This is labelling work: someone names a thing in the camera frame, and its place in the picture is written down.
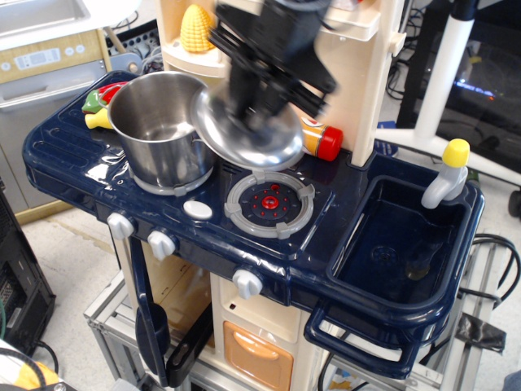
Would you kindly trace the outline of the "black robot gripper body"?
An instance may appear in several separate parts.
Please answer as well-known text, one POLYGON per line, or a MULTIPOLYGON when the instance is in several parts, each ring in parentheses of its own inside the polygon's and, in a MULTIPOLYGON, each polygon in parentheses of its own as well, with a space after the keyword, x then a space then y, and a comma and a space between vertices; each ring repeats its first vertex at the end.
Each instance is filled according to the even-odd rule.
POLYGON ((292 81, 287 103, 316 116, 336 82, 318 58, 315 39, 328 1, 265 1, 255 15, 229 4, 216 7, 209 41, 233 60, 254 63, 263 81, 292 81))

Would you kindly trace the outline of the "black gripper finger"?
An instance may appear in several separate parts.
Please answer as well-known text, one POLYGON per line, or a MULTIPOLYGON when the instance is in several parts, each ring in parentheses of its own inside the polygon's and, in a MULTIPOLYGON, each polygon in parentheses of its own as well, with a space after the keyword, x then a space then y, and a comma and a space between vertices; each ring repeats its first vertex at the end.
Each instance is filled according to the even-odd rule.
POLYGON ((257 95, 261 90, 261 68, 254 63, 233 60, 229 77, 227 107, 241 121, 259 121, 261 116, 257 95))
POLYGON ((263 81, 261 83, 260 118, 263 122, 277 116, 287 105, 292 87, 292 81, 263 81))

